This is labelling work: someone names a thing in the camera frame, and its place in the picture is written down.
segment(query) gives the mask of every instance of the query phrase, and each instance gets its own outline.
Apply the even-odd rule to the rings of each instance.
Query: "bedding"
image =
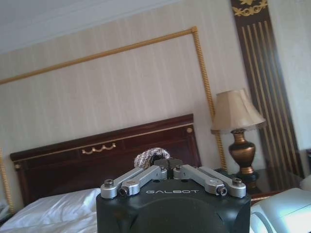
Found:
[[[9,219],[0,233],[96,232],[96,196],[100,192],[94,188],[40,198]]]

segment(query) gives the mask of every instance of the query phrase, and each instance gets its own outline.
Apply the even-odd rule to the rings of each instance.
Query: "vase-shaped lamp base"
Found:
[[[234,161],[240,166],[240,171],[236,175],[243,181],[254,181],[258,174],[252,168],[255,156],[255,145],[244,138],[245,129],[233,130],[234,143],[229,146],[229,152]]]

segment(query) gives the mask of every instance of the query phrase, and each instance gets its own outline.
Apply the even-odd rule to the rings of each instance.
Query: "dark wood panel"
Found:
[[[103,145],[108,149],[101,151]],[[132,169],[134,158],[154,147],[166,149],[186,164],[200,166],[193,115],[21,151],[10,157],[26,205],[41,197],[100,187],[105,179],[115,179]]]
[[[267,120],[267,127],[259,130],[266,164],[303,177],[268,3],[231,3],[252,100]],[[275,173],[283,175],[281,170]]]

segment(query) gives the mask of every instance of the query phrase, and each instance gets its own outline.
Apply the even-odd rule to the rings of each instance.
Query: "metal linkage arm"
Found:
[[[131,196],[140,192],[143,187],[150,180],[164,180],[167,179],[167,170],[164,167],[152,165],[150,168],[144,170],[137,176],[126,180],[122,183],[119,190],[121,196]]]
[[[177,176],[175,178],[177,179],[194,180],[202,187],[204,187],[205,191],[208,193],[215,194],[216,196],[225,196],[227,194],[227,189],[221,180],[210,177],[190,165],[182,165],[181,167],[177,168],[177,170],[174,168],[174,175],[175,174]]]
[[[121,175],[115,180],[108,179],[101,186],[101,196],[105,199],[113,199],[117,196],[122,182],[140,174],[143,171],[142,168],[136,167],[125,174]]]
[[[241,179],[231,179],[206,166],[199,167],[198,170],[209,176],[222,180],[228,188],[229,194],[231,196],[237,198],[243,198],[246,196],[246,186],[242,183]]]

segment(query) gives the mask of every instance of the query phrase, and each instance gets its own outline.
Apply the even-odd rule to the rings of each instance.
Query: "rope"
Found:
[[[170,154],[162,148],[152,148],[136,156],[134,160],[134,167],[147,169],[151,166],[152,159],[154,157],[157,159],[169,159]]]

